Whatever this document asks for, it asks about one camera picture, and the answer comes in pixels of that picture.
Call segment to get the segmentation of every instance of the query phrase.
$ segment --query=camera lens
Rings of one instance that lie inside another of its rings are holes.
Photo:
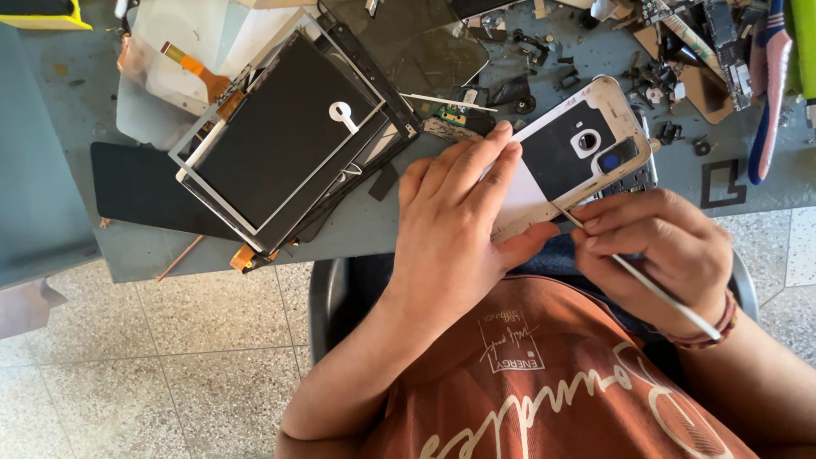
[[[597,137],[594,134],[584,134],[581,138],[578,139],[578,146],[581,147],[584,151],[589,151],[595,148],[595,144],[598,142]]]
[[[601,169],[601,172],[606,175],[636,156],[637,145],[630,137],[599,156],[598,167]]]

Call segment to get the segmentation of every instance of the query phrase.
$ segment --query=black chair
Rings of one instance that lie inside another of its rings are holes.
[[[366,263],[366,260],[371,260],[371,257],[315,261],[308,295],[308,334],[312,364],[320,361],[340,343],[374,305],[376,298],[366,298],[365,293],[353,282],[355,266]],[[759,304],[754,284],[737,252],[734,252],[734,268],[728,287],[745,314],[757,321]]]

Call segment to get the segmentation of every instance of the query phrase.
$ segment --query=fingernail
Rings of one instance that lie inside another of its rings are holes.
[[[508,152],[512,156],[521,156],[521,144],[516,142],[515,140],[508,143],[508,146],[505,148],[507,148]]]
[[[505,120],[500,121],[499,124],[496,125],[495,130],[496,131],[506,131],[507,129],[511,129],[511,128],[512,128],[512,124],[510,124],[510,122],[505,119]]]

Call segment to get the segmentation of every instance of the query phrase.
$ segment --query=braided bracelet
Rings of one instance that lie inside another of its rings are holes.
[[[739,305],[737,305],[737,301],[734,299],[734,294],[732,294],[730,290],[726,290],[725,311],[723,312],[720,320],[714,326],[714,328],[720,332],[719,340],[713,340],[709,335],[703,332],[692,337],[673,336],[668,333],[663,333],[663,336],[665,336],[669,342],[682,349],[703,350],[714,347],[720,344],[722,341],[725,341],[725,339],[731,334],[731,331],[734,330],[734,327],[737,324],[738,307]]]

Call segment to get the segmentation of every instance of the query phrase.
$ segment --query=sim tray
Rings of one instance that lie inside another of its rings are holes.
[[[374,17],[374,13],[377,12],[377,4],[382,3],[383,1],[384,0],[366,0],[366,9],[371,17]]]

